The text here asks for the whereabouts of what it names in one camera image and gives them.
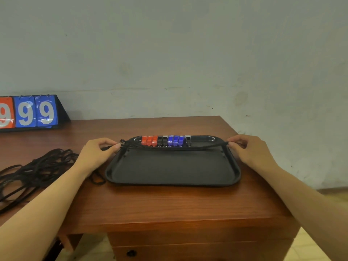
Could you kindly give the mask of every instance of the tiled floor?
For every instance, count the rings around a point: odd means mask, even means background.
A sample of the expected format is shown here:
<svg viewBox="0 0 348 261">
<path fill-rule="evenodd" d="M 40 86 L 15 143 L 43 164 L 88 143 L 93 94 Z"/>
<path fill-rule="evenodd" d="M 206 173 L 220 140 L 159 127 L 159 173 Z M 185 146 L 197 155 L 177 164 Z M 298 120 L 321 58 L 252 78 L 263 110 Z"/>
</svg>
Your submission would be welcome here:
<svg viewBox="0 0 348 261">
<path fill-rule="evenodd" d="M 335 203 L 348 209 L 348 192 L 327 195 Z M 76 250 L 68 254 L 64 249 L 57 261 L 115 261 L 111 245 L 105 234 L 84 234 Z M 304 229 L 300 229 L 285 261 L 330 261 Z"/>
</svg>

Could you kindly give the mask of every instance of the person's left hand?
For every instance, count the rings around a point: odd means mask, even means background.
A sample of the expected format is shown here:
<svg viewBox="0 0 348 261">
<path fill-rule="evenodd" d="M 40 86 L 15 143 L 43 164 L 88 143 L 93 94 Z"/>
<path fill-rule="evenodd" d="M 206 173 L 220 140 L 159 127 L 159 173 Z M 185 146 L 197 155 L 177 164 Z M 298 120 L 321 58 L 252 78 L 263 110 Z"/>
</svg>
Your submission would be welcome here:
<svg viewBox="0 0 348 261">
<path fill-rule="evenodd" d="M 108 150 L 102 151 L 100 147 L 104 144 L 112 145 L 112 147 L 110 147 Z M 120 148 L 121 144 L 118 144 L 117 142 L 108 138 L 89 140 L 82 148 L 74 167 L 86 173 L 88 176 L 92 173 L 92 171 L 107 161 L 112 154 L 119 151 Z"/>
</svg>

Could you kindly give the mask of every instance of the number card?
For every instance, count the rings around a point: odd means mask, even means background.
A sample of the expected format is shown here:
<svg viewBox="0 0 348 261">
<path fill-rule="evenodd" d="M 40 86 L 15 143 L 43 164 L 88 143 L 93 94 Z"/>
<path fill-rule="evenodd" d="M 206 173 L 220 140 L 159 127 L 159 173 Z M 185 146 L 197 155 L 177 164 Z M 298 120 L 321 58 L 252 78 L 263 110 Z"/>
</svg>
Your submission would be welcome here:
<svg viewBox="0 0 348 261">
<path fill-rule="evenodd" d="M 36 110 L 33 96 L 15 96 L 16 127 L 35 127 Z"/>
<path fill-rule="evenodd" d="M 58 124 L 54 95 L 35 96 L 37 126 L 51 127 Z"/>
<path fill-rule="evenodd" d="M 14 128 L 15 112 L 11 97 L 0 97 L 0 130 Z"/>
</svg>

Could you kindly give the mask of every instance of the desk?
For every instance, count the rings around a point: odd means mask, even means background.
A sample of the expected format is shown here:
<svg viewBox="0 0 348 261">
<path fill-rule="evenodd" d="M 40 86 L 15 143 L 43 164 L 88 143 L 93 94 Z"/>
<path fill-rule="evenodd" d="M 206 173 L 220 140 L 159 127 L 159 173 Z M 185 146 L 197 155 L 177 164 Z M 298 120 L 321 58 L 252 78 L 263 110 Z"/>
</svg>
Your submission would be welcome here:
<svg viewBox="0 0 348 261">
<path fill-rule="evenodd" d="M 0 168 L 24 165 L 54 148 L 78 153 L 89 139 L 168 134 L 227 139 L 236 132 L 220 116 L 72 121 L 59 130 L 0 134 Z M 272 188 L 239 165 L 241 181 L 226 188 L 96 186 L 86 180 L 59 237 L 73 250 L 83 233 L 107 233 L 117 261 L 283 260 L 299 225 Z M 0 224 L 19 209 L 1 215 Z"/>
</svg>

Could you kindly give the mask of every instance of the person's right arm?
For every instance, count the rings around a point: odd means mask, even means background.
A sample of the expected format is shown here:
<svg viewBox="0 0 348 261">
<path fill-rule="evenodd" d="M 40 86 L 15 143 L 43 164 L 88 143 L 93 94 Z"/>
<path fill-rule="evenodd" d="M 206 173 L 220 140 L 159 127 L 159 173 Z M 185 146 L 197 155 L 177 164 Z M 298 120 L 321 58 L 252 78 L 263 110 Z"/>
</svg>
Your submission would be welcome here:
<svg viewBox="0 0 348 261">
<path fill-rule="evenodd" d="M 348 211 L 281 169 L 257 136 L 237 135 L 229 147 L 276 191 L 301 226 L 332 261 L 348 258 Z"/>
</svg>

